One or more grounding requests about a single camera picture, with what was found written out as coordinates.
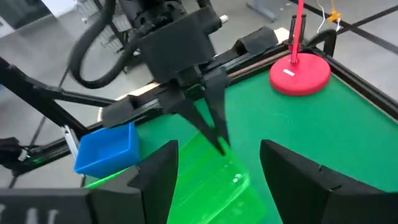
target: white cable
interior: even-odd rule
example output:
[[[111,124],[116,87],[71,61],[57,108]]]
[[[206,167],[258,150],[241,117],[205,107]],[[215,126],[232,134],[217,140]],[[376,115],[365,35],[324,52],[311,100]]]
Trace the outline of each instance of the white cable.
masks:
[[[321,4],[319,4],[319,0],[317,0],[317,4],[322,9],[322,17],[323,17],[322,23],[320,24],[319,28],[317,29],[317,34],[319,34],[319,30],[321,29],[321,27],[325,23],[326,18],[325,18],[325,9],[321,6]]]
[[[341,26],[340,26],[340,18],[338,18],[337,19],[337,28],[336,28],[336,32],[338,31],[338,30],[340,30],[340,28],[341,28]]]

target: blue plastic container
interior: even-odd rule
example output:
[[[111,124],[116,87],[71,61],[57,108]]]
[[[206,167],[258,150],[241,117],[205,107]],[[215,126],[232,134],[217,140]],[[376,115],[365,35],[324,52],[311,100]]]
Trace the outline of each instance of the blue plastic container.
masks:
[[[134,123],[102,128],[83,136],[75,172],[104,178],[140,161],[139,138]]]

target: green table surface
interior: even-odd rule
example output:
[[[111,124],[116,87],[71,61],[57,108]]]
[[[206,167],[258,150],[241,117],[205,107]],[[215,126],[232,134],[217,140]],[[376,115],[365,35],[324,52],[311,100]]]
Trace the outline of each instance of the green table surface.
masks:
[[[196,104],[209,121],[204,100]],[[317,94],[291,97],[271,88],[268,72],[258,74],[227,89],[226,117],[232,150],[267,205],[262,223],[282,221],[262,172],[261,139],[379,189],[398,190],[397,123],[336,77]],[[163,115],[137,130],[142,157],[171,139],[183,146],[197,133],[178,115]]]

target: red circular base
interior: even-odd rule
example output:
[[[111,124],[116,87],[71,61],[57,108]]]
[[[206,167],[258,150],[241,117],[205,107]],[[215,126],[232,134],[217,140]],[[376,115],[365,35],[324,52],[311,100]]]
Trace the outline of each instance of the red circular base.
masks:
[[[330,66],[313,54],[297,54],[297,63],[290,62],[290,55],[279,59],[269,72],[271,86],[280,93],[292,96],[311,95],[326,86],[330,78]]]

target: gray floor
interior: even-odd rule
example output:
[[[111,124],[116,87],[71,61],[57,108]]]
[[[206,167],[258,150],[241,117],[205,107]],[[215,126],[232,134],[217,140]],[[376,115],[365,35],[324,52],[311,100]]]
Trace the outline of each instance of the gray floor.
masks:
[[[289,28],[290,18],[295,14],[295,4],[288,1],[269,0],[264,5],[274,11],[277,20],[270,24],[263,17],[246,7],[242,0],[213,0],[219,15],[227,14],[229,22],[218,32],[211,35],[217,52],[228,50],[237,38],[268,25],[272,28]],[[316,0],[306,1],[317,6]],[[330,1],[320,0],[326,11],[330,11]],[[194,0],[185,0],[188,10],[196,8]],[[396,0],[350,0],[336,1],[337,10],[343,20],[354,23],[379,11],[395,6]],[[307,13],[306,37],[316,34],[322,18],[312,12]],[[398,12],[382,17],[361,28],[398,45],[394,21]],[[59,19],[49,17],[16,33],[0,39],[0,56],[16,64],[29,76],[49,85],[58,85],[65,70],[68,54],[74,41],[86,29],[80,16],[74,12]],[[394,86],[398,81],[394,73],[394,65],[398,57],[389,51],[352,33],[339,35],[335,58],[367,81],[398,100],[398,89]],[[84,74],[87,79],[95,79],[107,71],[116,57],[100,44],[94,44],[86,60]],[[88,90],[67,77],[63,88],[80,93],[115,98],[145,85],[151,80],[146,66],[141,65],[127,75],[120,75],[112,84],[99,90]],[[67,111],[76,116],[83,124],[89,125],[96,121],[98,108],[60,102]],[[28,144],[36,130],[42,115],[18,99],[5,88],[0,90],[0,138],[15,136],[23,144]],[[61,130],[51,121],[46,121],[39,135],[37,144],[45,144],[62,137]],[[8,170],[0,167],[0,187],[6,187],[11,180]],[[73,172],[73,159],[66,157],[47,166],[21,176],[16,187],[77,187],[80,176]]]

